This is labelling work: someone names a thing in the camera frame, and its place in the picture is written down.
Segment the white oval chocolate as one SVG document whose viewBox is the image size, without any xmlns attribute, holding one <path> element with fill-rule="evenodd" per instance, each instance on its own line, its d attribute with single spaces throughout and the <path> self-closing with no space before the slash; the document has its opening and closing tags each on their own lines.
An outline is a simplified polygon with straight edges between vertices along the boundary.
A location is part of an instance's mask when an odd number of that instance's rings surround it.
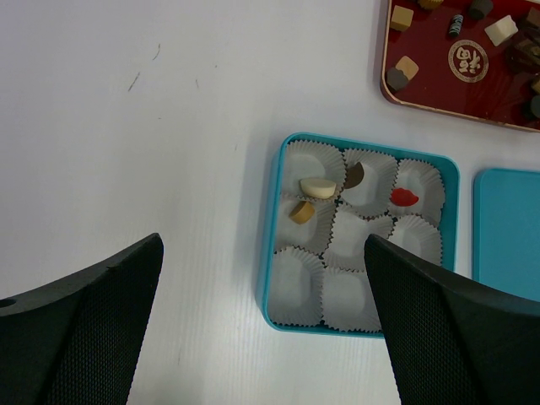
<svg viewBox="0 0 540 405">
<path fill-rule="evenodd" d="M 300 180 L 300 189 L 308 197 L 328 199 L 334 195 L 337 184 L 327 179 L 311 177 Z"/>
</svg>

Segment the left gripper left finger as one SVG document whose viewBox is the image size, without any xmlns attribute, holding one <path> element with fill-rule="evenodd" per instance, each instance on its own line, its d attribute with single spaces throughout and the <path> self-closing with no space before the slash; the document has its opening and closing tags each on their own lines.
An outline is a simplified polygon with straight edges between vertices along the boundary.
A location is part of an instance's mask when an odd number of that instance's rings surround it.
<svg viewBox="0 0 540 405">
<path fill-rule="evenodd" d="M 159 282 L 151 234 L 95 265 L 1 301 L 3 404 L 124 404 Z"/>
</svg>

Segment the red chocolate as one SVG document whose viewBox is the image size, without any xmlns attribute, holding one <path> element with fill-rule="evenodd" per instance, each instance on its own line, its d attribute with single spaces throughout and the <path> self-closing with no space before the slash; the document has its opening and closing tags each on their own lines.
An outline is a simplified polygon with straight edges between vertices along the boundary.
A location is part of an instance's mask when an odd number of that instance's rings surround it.
<svg viewBox="0 0 540 405">
<path fill-rule="evenodd" d="M 419 201 L 419 196 L 411 190 L 400 187 L 391 192 L 390 201 L 396 207 L 406 208 L 415 205 Z"/>
</svg>

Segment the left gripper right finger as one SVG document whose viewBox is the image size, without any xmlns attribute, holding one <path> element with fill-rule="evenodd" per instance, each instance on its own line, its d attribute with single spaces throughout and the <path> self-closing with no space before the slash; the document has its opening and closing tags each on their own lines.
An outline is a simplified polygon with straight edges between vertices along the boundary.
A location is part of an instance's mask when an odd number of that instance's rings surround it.
<svg viewBox="0 0 540 405">
<path fill-rule="evenodd" d="M 539 304 L 427 262 L 378 235 L 370 288 L 403 404 L 537 404 Z"/>
</svg>

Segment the tan round chocolate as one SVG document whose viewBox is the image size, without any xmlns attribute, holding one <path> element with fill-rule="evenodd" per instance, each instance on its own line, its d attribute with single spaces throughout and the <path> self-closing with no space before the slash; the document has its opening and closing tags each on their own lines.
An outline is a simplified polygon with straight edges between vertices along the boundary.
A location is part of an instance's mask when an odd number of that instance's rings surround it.
<svg viewBox="0 0 540 405">
<path fill-rule="evenodd" d="M 296 224 L 305 224 L 314 214 L 315 208 L 309 201 L 299 201 L 289 213 L 289 218 Z"/>
</svg>

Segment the dark brown chocolate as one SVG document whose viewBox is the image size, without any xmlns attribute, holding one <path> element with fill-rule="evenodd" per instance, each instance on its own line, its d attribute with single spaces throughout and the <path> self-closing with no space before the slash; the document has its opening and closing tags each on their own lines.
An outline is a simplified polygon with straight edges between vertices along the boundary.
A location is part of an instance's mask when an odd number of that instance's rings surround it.
<svg viewBox="0 0 540 405">
<path fill-rule="evenodd" d="M 365 177 L 365 169 L 361 162 L 351 165 L 346 170 L 346 179 L 343 189 L 348 190 L 359 185 Z"/>
</svg>

